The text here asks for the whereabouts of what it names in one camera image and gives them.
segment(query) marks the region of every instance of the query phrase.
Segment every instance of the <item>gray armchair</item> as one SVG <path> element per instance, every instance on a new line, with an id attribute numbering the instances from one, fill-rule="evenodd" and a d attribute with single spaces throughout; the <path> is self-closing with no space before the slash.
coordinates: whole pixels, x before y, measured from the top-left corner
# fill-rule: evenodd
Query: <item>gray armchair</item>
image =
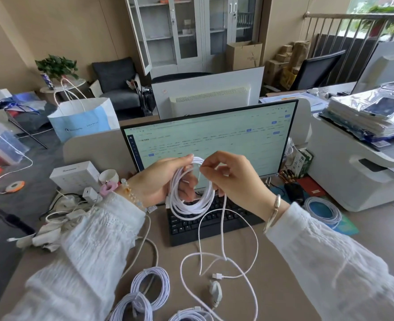
<path id="1" fill-rule="evenodd" d="M 141 108 L 141 85 L 138 73 L 131 57 L 111 62 L 92 63 L 98 78 L 90 89 L 95 97 L 110 98 L 114 110 Z M 127 85 L 127 81 L 135 80 L 136 90 Z"/>

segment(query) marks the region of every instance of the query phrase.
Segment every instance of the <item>white sleeve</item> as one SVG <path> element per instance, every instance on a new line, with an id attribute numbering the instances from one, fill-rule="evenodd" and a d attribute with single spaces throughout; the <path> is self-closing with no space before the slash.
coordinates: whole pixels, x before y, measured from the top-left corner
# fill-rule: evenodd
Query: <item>white sleeve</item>
<path id="1" fill-rule="evenodd" d="M 296 203 L 266 236 L 323 320 L 394 321 L 394 277 L 380 257 L 351 237 Z"/>
<path id="2" fill-rule="evenodd" d="M 56 260 L 26 282 L 26 293 L 4 321 L 100 321 L 145 213 L 111 193 L 62 238 Z"/>

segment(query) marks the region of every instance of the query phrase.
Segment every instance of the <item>hand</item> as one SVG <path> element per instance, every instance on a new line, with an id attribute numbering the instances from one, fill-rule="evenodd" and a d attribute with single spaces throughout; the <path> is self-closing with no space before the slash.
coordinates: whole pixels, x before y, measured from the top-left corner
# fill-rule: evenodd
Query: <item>hand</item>
<path id="1" fill-rule="evenodd" d="M 237 205 L 268 220 L 276 195 L 264 185 L 245 156 L 217 151 L 204 160 L 200 172 L 212 182 L 213 189 L 219 190 L 219 196 L 226 194 Z M 282 201 L 279 213 L 288 206 Z"/>
<path id="2" fill-rule="evenodd" d="M 178 158 L 162 159 L 142 172 L 127 180 L 131 192 L 142 202 L 143 206 L 149 207 L 166 199 L 169 193 L 170 179 L 176 170 L 183 168 L 186 171 L 192 168 L 194 155 Z M 192 172 L 182 177 L 179 183 L 179 197 L 187 202 L 192 202 L 195 197 L 194 187 L 198 184 L 197 177 Z"/>

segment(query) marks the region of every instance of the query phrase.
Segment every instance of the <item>white printer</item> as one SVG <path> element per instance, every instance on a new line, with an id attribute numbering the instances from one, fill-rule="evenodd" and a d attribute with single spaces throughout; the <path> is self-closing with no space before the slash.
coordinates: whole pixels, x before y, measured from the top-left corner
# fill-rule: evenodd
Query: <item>white printer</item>
<path id="1" fill-rule="evenodd" d="M 372 148 L 317 114 L 311 128 L 309 175 L 340 205 L 357 212 L 394 201 L 394 140 Z"/>

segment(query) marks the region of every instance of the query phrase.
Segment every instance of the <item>beige wall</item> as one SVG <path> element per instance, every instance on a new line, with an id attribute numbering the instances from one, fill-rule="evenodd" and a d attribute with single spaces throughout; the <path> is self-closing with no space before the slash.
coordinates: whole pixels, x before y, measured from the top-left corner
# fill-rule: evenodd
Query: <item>beige wall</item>
<path id="1" fill-rule="evenodd" d="M 303 15 L 307 11 L 310 13 L 345 13 L 349 3 L 350 0 L 267 0 L 267 2 L 264 0 L 263 16 L 269 17 L 269 23 L 265 29 L 261 26 L 259 34 L 260 41 L 264 43 L 261 64 L 272 59 L 280 46 L 305 38 L 308 26 L 303 25 Z"/>
<path id="2" fill-rule="evenodd" d="M 0 0 L 0 88 L 43 86 L 34 60 L 49 53 L 76 59 L 87 80 L 92 62 L 137 59 L 125 0 Z"/>

